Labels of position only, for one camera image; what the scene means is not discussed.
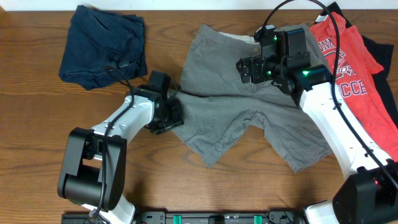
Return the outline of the grey khaki shorts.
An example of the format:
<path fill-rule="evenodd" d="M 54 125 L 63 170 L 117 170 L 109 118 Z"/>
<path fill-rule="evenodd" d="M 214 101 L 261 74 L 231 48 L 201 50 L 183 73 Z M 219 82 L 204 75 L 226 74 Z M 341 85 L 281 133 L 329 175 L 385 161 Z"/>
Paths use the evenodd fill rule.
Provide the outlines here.
<path fill-rule="evenodd" d="M 310 117 L 271 82 L 241 81 L 236 63 L 260 53 L 250 36 L 201 25 L 180 77 L 183 125 L 174 134 L 211 167 L 249 126 L 256 126 L 290 168 L 300 172 L 330 155 L 331 148 Z"/>

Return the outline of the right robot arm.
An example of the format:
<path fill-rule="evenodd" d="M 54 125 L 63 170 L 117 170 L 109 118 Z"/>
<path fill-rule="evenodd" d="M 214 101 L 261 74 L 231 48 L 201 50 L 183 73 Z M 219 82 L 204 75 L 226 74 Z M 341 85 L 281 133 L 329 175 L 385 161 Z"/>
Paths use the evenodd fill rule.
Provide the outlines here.
<path fill-rule="evenodd" d="M 236 68 L 243 83 L 271 82 L 290 96 L 319 128 L 345 178 L 332 200 L 306 207 L 297 223 L 389 223 L 397 220 L 397 162 L 366 133 L 333 76 L 312 53 L 300 26 L 261 27 L 258 56 Z"/>

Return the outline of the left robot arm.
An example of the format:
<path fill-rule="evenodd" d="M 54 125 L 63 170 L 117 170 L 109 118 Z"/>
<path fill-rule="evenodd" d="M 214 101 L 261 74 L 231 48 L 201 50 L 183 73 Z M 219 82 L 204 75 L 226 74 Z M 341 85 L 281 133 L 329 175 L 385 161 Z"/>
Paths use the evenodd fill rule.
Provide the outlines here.
<path fill-rule="evenodd" d="M 122 105 L 90 129 L 75 128 L 67 139 L 58 196 L 88 209 L 64 214 L 62 223 L 134 223 L 135 206 L 123 195 L 127 145 L 142 129 L 162 134 L 184 124 L 170 94 L 172 79 L 153 71 L 145 85 L 129 87 Z"/>

